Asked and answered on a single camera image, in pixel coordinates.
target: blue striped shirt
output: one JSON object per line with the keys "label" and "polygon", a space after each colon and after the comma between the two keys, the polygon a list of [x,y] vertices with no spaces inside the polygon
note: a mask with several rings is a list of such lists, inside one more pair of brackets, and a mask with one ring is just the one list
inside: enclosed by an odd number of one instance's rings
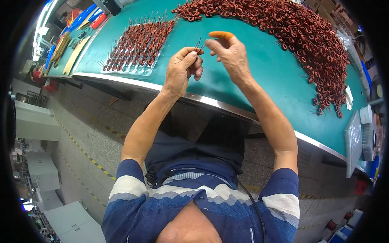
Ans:
{"label": "blue striped shirt", "polygon": [[[262,242],[255,207],[247,194],[237,190],[232,168],[179,161],[165,169],[173,176],[147,189],[136,161],[120,163],[102,224],[107,243],[155,242],[191,200],[223,243]],[[292,242],[300,218],[297,174],[286,168],[273,172],[255,203],[265,224],[266,241]]]}

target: white container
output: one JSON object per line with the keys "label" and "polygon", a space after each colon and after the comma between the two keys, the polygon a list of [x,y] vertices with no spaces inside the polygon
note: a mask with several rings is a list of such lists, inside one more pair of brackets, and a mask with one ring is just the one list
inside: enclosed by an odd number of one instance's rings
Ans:
{"label": "white container", "polygon": [[361,123],[367,124],[373,122],[373,112],[371,111],[371,106],[367,105],[359,110],[361,115]]}

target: metal table edge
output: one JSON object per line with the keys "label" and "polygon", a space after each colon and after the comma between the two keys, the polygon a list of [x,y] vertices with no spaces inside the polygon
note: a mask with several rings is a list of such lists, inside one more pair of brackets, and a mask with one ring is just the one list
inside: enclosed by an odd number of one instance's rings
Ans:
{"label": "metal table edge", "polygon": [[[101,74],[101,73],[75,72],[75,73],[73,73],[73,76],[91,77],[91,78],[96,78],[96,79],[105,79],[105,80],[110,80],[110,81],[115,81],[115,82],[121,82],[121,83],[129,84],[132,86],[142,87],[142,88],[152,90],[152,91],[153,90],[154,91],[161,91],[161,89],[162,89],[162,85],[159,85],[159,84],[152,84],[152,83],[148,83],[148,82],[144,82],[144,81],[140,81],[140,80],[136,80],[136,79],[115,77],[115,76]],[[200,103],[203,103],[206,105],[210,105],[212,107],[216,107],[216,108],[225,110],[227,112],[231,112],[231,113],[236,114],[238,116],[247,118],[247,119],[251,120],[255,125],[260,126],[260,123],[258,121],[256,114],[248,112],[248,111],[243,110],[241,108],[226,104],[224,102],[221,102],[221,101],[209,98],[209,97],[205,97],[205,96],[201,96],[201,95],[193,94],[193,93],[189,93],[189,92],[185,92],[185,94],[183,95],[183,98],[189,99],[192,101],[197,101],[197,102],[200,102]],[[294,133],[298,139],[301,139],[301,140],[303,140],[307,143],[310,143],[318,148],[321,148],[322,150],[324,150],[324,151],[338,157],[339,159],[347,162],[347,158],[345,156],[343,156],[342,154],[336,152],[335,150],[327,147],[326,145],[324,145],[324,144],[322,144],[322,143],[320,143],[320,142],[318,142],[318,141],[316,141],[316,140],[314,140],[314,139],[312,139],[312,138],[310,138],[310,137],[308,137],[308,136],[306,136],[306,135],[304,135],[296,130],[294,131]]]}
{"label": "metal table edge", "polygon": [[356,169],[359,169],[359,170],[362,171],[363,173],[366,173],[366,171],[365,171],[364,169],[362,169],[359,165],[357,165],[355,168],[356,168]]}
{"label": "metal table edge", "polygon": [[48,78],[72,78],[72,75],[67,75],[67,74],[61,74],[61,75],[48,75]]}

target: pile of inductors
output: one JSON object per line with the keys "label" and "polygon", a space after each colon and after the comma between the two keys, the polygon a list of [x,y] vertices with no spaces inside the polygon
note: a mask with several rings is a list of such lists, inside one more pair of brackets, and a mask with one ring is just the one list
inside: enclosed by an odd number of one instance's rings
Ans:
{"label": "pile of inductors", "polygon": [[104,71],[122,71],[125,66],[152,66],[177,18],[145,16],[140,20],[130,19],[119,41],[112,47]]}
{"label": "pile of inductors", "polygon": [[350,64],[343,44],[331,24],[311,9],[286,0],[199,0],[186,2],[172,10],[190,22],[220,15],[234,18],[274,35],[286,51],[302,65],[308,83],[316,85],[313,105],[321,115],[330,104],[343,117],[340,106],[346,103],[346,66]]}

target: forearm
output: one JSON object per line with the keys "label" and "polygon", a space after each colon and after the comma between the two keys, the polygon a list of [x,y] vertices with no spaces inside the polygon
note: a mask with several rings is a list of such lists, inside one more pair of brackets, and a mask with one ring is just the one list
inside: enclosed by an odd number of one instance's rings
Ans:
{"label": "forearm", "polygon": [[133,159],[143,169],[143,161],[150,150],[161,122],[177,98],[159,93],[136,119],[124,141],[121,160]]}
{"label": "forearm", "polygon": [[252,78],[243,81],[239,88],[254,108],[276,157],[291,155],[297,158],[294,129],[269,95]]}

